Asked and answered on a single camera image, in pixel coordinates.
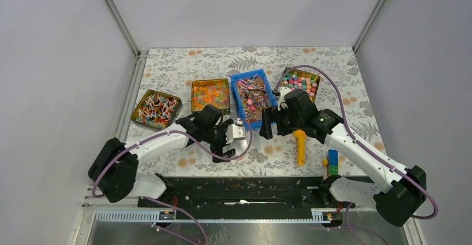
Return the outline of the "tin of orange gummies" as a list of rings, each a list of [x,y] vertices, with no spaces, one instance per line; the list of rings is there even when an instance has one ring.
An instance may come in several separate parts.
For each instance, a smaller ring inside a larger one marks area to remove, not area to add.
[[[211,104],[223,115],[230,114],[230,89],[228,79],[195,80],[191,84],[191,111],[202,111]]]

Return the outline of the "floral table cloth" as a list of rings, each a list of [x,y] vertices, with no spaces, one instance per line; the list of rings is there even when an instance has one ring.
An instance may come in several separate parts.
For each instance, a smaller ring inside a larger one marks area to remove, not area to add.
[[[275,86],[286,67],[301,65],[304,70],[317,67],[331,78],[321,78],[315,103],[320,109],[340,111],[344,106],[347,121],[355,133],[379,151],[385,146],[368,99],[353,49],[335,47],[237,47],[237,48],[153,48],[149,51],[137,98],[147,90],[180,97],[180,116],[191,112],[191,83],[195,80],[229,78],[241,72],[264,70],[269,84]],[[306,163],[296,161],[293,135],[266,140],[254,137],[244,160],[214,163],[200,147],[191,145],[159,156],[141,167],[141,172],[166,177],[280,177],[321,176],[327,148],[314,139],[306,142]]]

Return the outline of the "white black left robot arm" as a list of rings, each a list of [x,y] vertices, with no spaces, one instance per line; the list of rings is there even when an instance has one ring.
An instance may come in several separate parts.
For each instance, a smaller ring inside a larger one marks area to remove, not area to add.
[[[159,156],[196,145],[213,159],[229,162],[241,158],[253,139],[250,124],[238,118],[224,119],[215,106],[177,119],[164,130],[143,139],[108,140],[88,170],[93,198],[116,203],[128,196],[151,197],[161,207],[171,203],[173,193],[159,175],[141,173],[142,166]]]

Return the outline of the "tin of lollipops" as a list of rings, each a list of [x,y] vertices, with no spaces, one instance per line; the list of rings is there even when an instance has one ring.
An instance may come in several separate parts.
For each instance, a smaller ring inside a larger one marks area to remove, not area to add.
[[[150,130],[170,126],[182,108],[181,98],[160,91],[147,90],[131,114],[131,121]]]

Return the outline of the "tin of star candies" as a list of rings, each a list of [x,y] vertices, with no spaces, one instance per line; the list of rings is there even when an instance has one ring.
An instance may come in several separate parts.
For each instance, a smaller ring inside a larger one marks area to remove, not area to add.
[[[288,71],[286,67],[282,72],[281,86],[291,90],[301,89],[306,92],[312,102],[315,101],[321,77],[315,73],[300,69]]]

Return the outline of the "clear glass jar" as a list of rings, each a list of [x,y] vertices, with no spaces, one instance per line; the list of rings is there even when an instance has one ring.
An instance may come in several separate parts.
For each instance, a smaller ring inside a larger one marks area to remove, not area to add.
[[[235,155],[234,157],[232,157],[232,161],[235,161],[235,160],[244,160],[247,156],[248,156],[248,152],[242,154],[242,155]]]

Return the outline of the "blue plastic candy bin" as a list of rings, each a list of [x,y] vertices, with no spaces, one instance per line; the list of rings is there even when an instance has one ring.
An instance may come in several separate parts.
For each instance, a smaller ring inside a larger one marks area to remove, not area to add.
[[[231,75],[230,85],[239,117],[248,121],[253,130],[259,129],[263,109],[277,104],[266,73],[258,69]]]

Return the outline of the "yellow plastic scoop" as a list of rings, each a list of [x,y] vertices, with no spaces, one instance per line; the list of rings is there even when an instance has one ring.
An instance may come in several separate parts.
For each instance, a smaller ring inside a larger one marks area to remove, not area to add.
[[[305,165],[307,135],[303,130],[295,130],[293,136],[297,140],[297,164],[299,166]]]

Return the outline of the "colourful toy block train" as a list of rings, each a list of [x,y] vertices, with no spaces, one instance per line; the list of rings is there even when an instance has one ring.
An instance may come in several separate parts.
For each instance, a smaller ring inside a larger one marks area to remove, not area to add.
[[[338,162],[338,151],[335,149],[328,149],[327,155],[323,160],[323,166],[326,168],[326,175],[338,175],[339,162]]]

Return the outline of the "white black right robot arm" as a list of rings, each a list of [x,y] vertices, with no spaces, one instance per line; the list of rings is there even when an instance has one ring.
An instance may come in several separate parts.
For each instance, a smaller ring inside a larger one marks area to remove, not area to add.
[[[271,139],[272,124],[277,134],[286,136],[302,130],[308,137],[327,145],[348,158],[372,182],[359,182],[335,175],[319,192],[320,202],[333,207],[351,202],[374,208],[388,223],[403,226],[426,200],[426,173],[396,162],[354,134],[343,118],[330,109],[319,110],[303,90],[279,89],[276,106],[262,112],[260,136]]]

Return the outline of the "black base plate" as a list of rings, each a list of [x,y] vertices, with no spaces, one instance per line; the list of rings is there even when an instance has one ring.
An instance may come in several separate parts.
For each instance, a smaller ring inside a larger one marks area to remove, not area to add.
[[[310,219],[312,209],[337,212],[340,204],[322,177],[167,177],[159,201],[196,219]]]

